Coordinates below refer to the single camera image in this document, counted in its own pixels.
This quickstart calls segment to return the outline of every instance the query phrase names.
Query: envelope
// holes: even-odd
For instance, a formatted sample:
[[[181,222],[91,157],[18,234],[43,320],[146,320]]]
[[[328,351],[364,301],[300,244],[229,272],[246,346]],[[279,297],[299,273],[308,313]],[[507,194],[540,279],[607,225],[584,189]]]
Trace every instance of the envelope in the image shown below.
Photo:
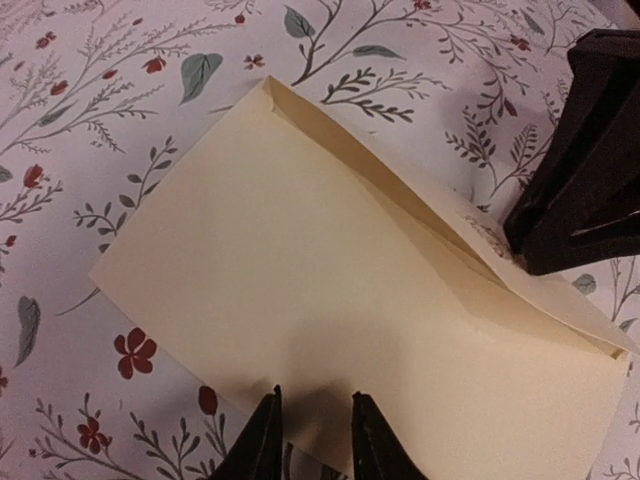
[[[431,480],[584,479],[638,347],[561,277],[528,276],[490,218],[350,130],[266,79],[91,278],[245,411],[280,384],[285,434],[346,474],[361,390]]]

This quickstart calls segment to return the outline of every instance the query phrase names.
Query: envelope flap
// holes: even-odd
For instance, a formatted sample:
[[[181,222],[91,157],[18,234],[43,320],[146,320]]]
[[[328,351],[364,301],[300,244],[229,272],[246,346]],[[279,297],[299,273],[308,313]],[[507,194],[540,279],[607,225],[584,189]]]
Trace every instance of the envelope flap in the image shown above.
[[[454,192],[408,167],[394,173],[384,163],[391,158],[373,138],[351,128],[349,133],[316,106],[273,78],[263,84],[273,111],[331,152],[380,189],[399,207],[427,225],[456,253],[468,255],[471,268],[497,279],[505,288],[586,335],[612,356],[620,349],[640,353],[631,338],[560,275],[532,277],[510,253],[502,228]]]

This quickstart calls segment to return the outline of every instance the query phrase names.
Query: black plastic part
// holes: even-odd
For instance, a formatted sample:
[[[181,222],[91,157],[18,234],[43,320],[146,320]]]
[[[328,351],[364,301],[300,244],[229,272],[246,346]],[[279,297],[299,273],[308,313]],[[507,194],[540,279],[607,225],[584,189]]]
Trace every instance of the black plastic part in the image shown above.
[[[427,480],[370,395],[353,396],[351,422],[355,480]]]
[[[534,275],[640,253],[640,32],[593,30],[544,160],[509,214]]]
[[[282,394],[265,395],[209,480],[280,480]]]

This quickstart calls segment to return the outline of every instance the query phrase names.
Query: table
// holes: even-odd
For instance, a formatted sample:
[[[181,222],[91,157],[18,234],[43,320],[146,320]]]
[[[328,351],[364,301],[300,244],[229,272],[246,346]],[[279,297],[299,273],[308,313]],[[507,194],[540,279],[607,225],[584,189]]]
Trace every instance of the table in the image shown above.
[[[557,125],[567,49],[613,27],[586,0],[177,5],[0,3],[0,478],[203,479],[233,444],[246,412],[159,349],[87,272],[266,74],[503,220]],[[566,276],[639,337],[635,258]],[[639,386],[631,369],[594,480],[640,478]],[[285,452],[286,479],[340,477]]]

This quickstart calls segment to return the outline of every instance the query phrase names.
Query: paper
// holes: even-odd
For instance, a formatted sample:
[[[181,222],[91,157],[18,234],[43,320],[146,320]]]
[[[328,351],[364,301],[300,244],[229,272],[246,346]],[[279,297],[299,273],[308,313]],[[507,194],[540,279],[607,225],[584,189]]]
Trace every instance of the paper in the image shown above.
[[[584,479],[637,347],[557,277],[524,275],[479,212],[412,179],[415,193],[268,79],[91,276],[247,412],[281,384],[285,434],[347,474],[361,390],[432,480]]]

